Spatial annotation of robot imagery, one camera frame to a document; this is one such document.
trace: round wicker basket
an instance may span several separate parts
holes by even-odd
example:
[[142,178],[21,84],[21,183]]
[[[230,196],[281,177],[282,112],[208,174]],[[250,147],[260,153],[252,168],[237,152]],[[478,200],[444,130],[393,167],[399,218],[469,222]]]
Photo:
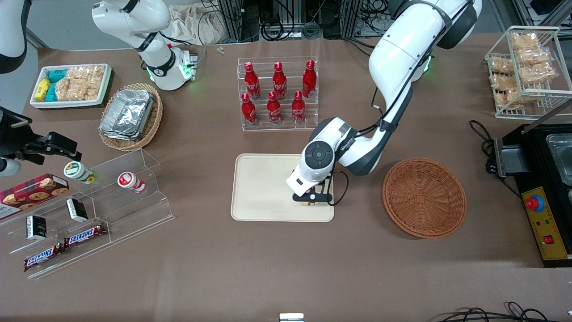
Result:
[[[134,90],[144,89],[149,93],[153,94],[153,106],[151,107],[152,110],[151,113],[149,114],[149,118],[147,119],[147,124],[145,125],[143,136],[139,140],[127,141],[127,140],[112,139],[108,138],[107,136],[103,135],[100,132],[101,140],[103,140],[106,146],[127,152],[136,150],[138,148],[142,148],[147,144],[149,144],[149,142],[151,142],[151,140],[157,133],[157,130],[159,129],[159,123],[161,123],[161,118],[163,116],[163,102],[161,101],[161,97],[159,96],[159,93],[157,93],[157,90],[148,84],[141,84],[141,83],[131,84],[123,87],[119,91],[123,89],[134,89]],[[101,116],[102,120],[105,117],[107,111],[109,110],[111,102],[113,101],[115,96],[117,96],[117,93],[119,91],[113,94],[113,96],[109,99],[107,105],[105,105],[103,115]]]
[[443,165],[423,158],[394,165],[383,181],[382,199],[399,227],[426,239],[454,233],[467,213],[461,183]]

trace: red emergency stop button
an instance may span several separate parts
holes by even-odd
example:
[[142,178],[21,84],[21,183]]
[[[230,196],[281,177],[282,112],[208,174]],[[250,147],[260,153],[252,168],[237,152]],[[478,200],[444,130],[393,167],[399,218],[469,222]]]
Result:
[[544,210],[544,200],[539,195],[532,195],[525,200],[525,206],[534,211],[534,212],[541,212]]
[[552,236],[544,236],[544,243],[545,244],[554,244],[554,238]]

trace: red cookie box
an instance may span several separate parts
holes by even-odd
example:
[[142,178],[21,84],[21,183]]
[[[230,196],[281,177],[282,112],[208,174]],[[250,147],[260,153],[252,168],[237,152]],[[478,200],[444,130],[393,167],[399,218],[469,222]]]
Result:
[[49,173],[20,183],[0,193],[0,219],[66,194],[68,191],[66,180]]

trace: red coca-cola bottle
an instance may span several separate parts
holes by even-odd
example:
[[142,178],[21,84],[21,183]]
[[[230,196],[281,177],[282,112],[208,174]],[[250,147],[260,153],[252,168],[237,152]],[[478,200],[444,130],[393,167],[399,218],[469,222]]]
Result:
[[282,113],[280,113],[280,102],[277,101],[276,93],[270,91],[268,93],[268,116],[270,116],[270,123],[279,125],[282,123]]
[[302,76],[302,95],[304,97],[314,97],[316,94],[317,75],[314,70],[315,66],[316,62],[311,59],[306,62],[306,70]]
[[306,120],[305,116],[306,104],[302,100],[302,92],[294,92],[294,101],[292,102],[292,120],[294,124],[303,124]]
[[260,82],[258,81],[258,75],[254,72],[251,62],[244,63],[244,70],[247,71],[244,76],[244,82],[247,86],[247,91],[253,100],[260,98]]
[[276,98],[278,100],[283,100],[286,98],[286,75],[282,71],[282,63],[277,62],[274,64],[274,76],[272,76],[272,82],[274,83],[274,91],[276,92]]
[[258,117],[256,117],[256,111],[254,103],[250,101],[250,96],[247,93],[243,93],[240,97],[243,101],[243,115],[246,120],[246,125],[253,127],[258,125]]

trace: small bottle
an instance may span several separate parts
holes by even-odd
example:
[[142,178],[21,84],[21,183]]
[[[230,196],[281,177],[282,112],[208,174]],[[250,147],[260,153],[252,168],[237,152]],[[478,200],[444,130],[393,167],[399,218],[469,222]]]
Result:
[[272,76],[272,83],[274,83],[274,91],[276,98],[280,101],[286,98],[286,75],[282,71],[282,63],[277,62],[274,64],[274,76]]
[[125,171],[117,178],[117,184],[138,194],[145,189],[145,182],[140,180],[134,173]]
[[85,184],[92,184],[97,180],[97,172],[88,169],[83,163],[72,161],[63,168],[63,174]]
[[270,123],[274,125],[279,125],[282,123],[282,113],[280,113],[280,102],[277,101],[276,93],[270,91],[268,93],[268,116],[270,117]]
[[243,115],[244,120],[246,120],[246,125],[249,127],[257,126],[258,125],[258,117],[256,117],[256,108],[254,103],[250,101],[250,97],[248,93],[243,93],[241,96],[243,101]]
[[244,76],[247,92],[253,100],[257,100],[260,98],[260,81],[258,75],[255,73],[251,62],[244,63],[244,70],[247,72]]
[[304,121],[306,121],[305,108],[306,104],[302,99],[302,92],[294,92],[294,101],[292,102],[292,120],[294,124],[304,124]]
[[317,75],[314,70],[315,66],[316,62],[311,59],[306,62],[306,70],[302,76],[302,95],[306,98],[314,97],[316,94]]

